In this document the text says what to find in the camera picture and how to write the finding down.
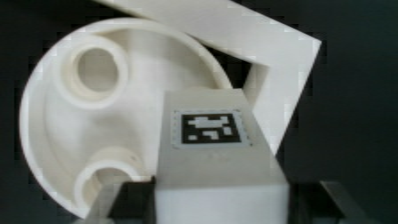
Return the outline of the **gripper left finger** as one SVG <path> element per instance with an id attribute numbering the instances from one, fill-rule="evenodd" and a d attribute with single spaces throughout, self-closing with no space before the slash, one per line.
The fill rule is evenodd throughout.
<path id="1" fill-rule="evenodd" d="M 78 224 L 157 224 L 155 186 L 155 178 L 107 184 Z"/>

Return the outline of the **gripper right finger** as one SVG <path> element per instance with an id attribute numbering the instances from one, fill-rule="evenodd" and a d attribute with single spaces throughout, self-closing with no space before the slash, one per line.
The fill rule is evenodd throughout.
<path id="1" fill-rule="evenodd" d="M 336 181 L 292 184 L 290 224 L 380 224 Z"/>

